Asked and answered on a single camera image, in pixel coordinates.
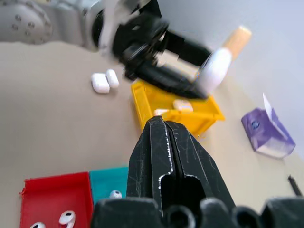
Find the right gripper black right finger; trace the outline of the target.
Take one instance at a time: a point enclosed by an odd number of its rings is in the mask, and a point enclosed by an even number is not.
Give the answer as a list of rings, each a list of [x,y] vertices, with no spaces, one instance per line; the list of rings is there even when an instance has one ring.
[[[189,209],[199,209],[201,200],[214,197],[228,209],[234,208],[235,203],[209,153],[184,125],[172,121],[166,125],[175,142],[173,151],[181,162],[181,203]]]

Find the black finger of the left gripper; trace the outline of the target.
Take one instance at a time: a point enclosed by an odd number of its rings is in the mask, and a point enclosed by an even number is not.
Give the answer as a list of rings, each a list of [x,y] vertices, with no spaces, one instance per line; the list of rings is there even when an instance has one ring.
[[[204,93],[197,83],[190,81],[185,75],[166,66],[141,64],[134,70],[141,80],[159,88],[160,90],[188,99],[206,100],[209,96]]]
[[[211,55],[211,51],[206,47],[170,31],[165,33],[164,40],[168,51],[195,66],[201,66]]]

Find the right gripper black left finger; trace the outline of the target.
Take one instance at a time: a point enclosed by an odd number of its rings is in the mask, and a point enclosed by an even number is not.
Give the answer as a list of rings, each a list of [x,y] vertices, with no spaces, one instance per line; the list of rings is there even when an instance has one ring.
[[[177,205],[177,123],[160,116],[148,120],[129,159],[126,196],[154,199],[159,206]]]

